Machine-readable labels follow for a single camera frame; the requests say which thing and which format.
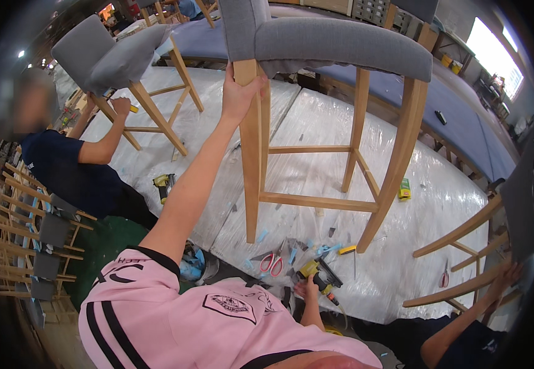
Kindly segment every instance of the chest logo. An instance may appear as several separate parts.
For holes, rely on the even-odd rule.
[[[255,325],[257,324],[253,306],[232,296],[210,293],[205,296],[202,306],[222,315],[230,316],[232,318],[246,319]]]

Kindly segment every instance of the black stripe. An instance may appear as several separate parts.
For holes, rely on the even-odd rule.
[[[259,356],[258,358],[254,358],[245,365],[242,365],[241,369],[264,369],[270,365],[291,358],[292,356],[306,354],[307,352],[312,352],[312,350],[292,350],[284,352],[274,352],[273,354],[267,354]]]
[[[109,360],[111,366],[115,369],[123,369],[122,363],[120,362],[118,357],[115,356],[114,351],[111,350],[111,348],[107,344],[107,341],[105,341],[105,338],[99,330],[99,326],[97,325],[97,321],[94,317],[94,302],[89,302],[86,304],[86,321],[89,323],[89,328],[91,333],[93,334],[94,340],[101,348],[101,351],[103,351],[103,353],[105,354],[107,360]]]
[[[118,318],[115,315],[114,307],[111,305],[111,301],[101,301],[101,306],[103,306],[103,313],[105,314],[105,319],[107,319],[109,328],[111,328],[111,332],[113,332],[115,339],[125,351],[126,355],[130,358],[133,365],[137,369],[150,369],[140,354],[138,354],[138,351],[136,351],[128,336],[123,331],[123,328],[119,324]]]
[[[181,269],[179,269],[179,265],[170,257],[163,255],[160,252],[150,250],[146,247],[128,246],[126,248],[130,248],[131,250],[138,250],[142,254],[148,256],[150,259],[154,260],[155,262],[159,263],[163,267],[173,272],[178,279],[181,278]]]

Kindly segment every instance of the plastic wrap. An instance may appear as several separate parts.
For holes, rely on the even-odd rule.
[[[58,94],[58,103],[61,109],[64,109],[66,100],[70,97],[72,92],[79,86],[74,80],[66,73],[66,70],[62,68],[60,64],[54,67],[54,85],[56,85],[56,92]]]
[[[271,140],[271,146],[347,145],[351,136],[353,107],[342,101],[310,90],[302,90]],[[381,187],[390,160],[396,127],[371,114],[366,115],[360,151]],[[265,190],[305,196],[325,196],[373,201],[359,167],[347,194],[340,192],[346,153],[296,153],[270,155]],[[353,255],[330,253],[325,261],[344,285],[335,295],[348,315],[377,323],[396,318],[438,318],[449,314],[445,302],[405,309],[404,300],[440,291],[440,276],[448,268],[468,257],[455,247],[444,247],[414,259],[412,252],[454,230],[487,203],[485,194],[462,172],[432,149],[417,142],[406,174],[412,198],[397,197],[381,228],[364,254],[356,254],[357,279],[353,277]],[[260,277],[268,284],[291,285],[292,266],[289,250],[284,247],[284,270],[277,277],[261,273],[253,256],[274,250],[286,237],[320,247],[356,244],[370,213],[324,210],[318,216],[314,208],[259,204],[257,242],[246,243],[244,195],[236,200],[210,251],[244,272]],[[329,237],[331,228],[335,228]],[[475,250],[486,246],[488,224],[480,226],[460,241]],[[298,270],[317,255],[314,247],[297,251],[293,268]],[[449,287],[474,276],[474,264],[450,272]],[[458,298],[466,306],[472,294]],[[321,297],[321,306],[338,311]]]
[[[124,182],[145,197],[149,209],[156,215],[160,214],[162,205],[158,189],[153,186],[153,179],[161,174],[175,173],[178,180],[216,127],[221,114],[225,73],[209,69],[188,69],[188,71],[204,106],[204,111],[200,113],[188,96],[173,123],[173,130],[185,143],[188,155],[186,157],[179,155],[177,160],[171,162],[174,146],[165,135],[132,132],[142,149],[136,151],[122,137],[109,164]],[[173,67],[150,67],[141,81],[149,92],[182,84],[177,70]],[[271,86],[271,129],[274,132],[300,92],[300,87],[279,81],[272,81]],[[182,90],[179,90],[152,97],[166,119],[173,112],[181,93]],[[128,97],[134,106],[139,107],[138,113],[130,113],[126,126],[155,126],[128,89],[118,90],[113,97]],[[110,128],[111,122],[99,112],[81,139],[96,142],[104,137]],[[241,150],[236,148],[238,143],[240,134],[237,130],[230,140],[205,210],[190,237],[196,245],[205,250],[211,247],[232,209],[232,204],[240,197],[243,190]]]

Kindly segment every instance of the navy blue t-shirt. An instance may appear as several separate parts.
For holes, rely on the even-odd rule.
[[[21,141],[22,158],[49,192],[97,218],[115,209],[123,181],[108,165],[79,164],[84,141],[47,129]]]

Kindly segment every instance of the person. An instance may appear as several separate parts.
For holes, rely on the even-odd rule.
[[[203,12],[201,12],[195,0],[176,0],[176,3],[181,14],[189,18],[190,21],[198,21],[204,18]],[[174,5],[169,5],[168,11],[174,12]]]
[[[297,286],[307,300],[301,323],[269,291],[240,278],[179,295],[185,242],[228,142],[266,79],[241,87],[228,64],[220,120],[168,194],[158,223],[94,281],[80,308],[79,332],[98,367],[381,368],[365,343],[324,332],[312,278]]]
[[[158,218],[148,210],[144,197],[108,166],[122,136],[130,100],[111,100],[117,113],[111,129],[99,142],[85,142],[79,137],[95,107],[87,93],[86,110],[65,137],[47,129],[52,121],[47,107],[56,94],[51,93],[55,87],[44,73],[37,68],[25,70],[15,91],[14,129],[31,174],[49,192],[94,217],[119,216],[151,230]]]
[[[405,369],[458,369],[488,367],[507,332],[486,327],[499,307],[503,292],[521,276],[521,264],[504,262],[488,291],[470,309],[455,318],[396,319],[388,325],[355,319],[355,333],[391,349]],[[476,319],[484,314],[482,323]]]

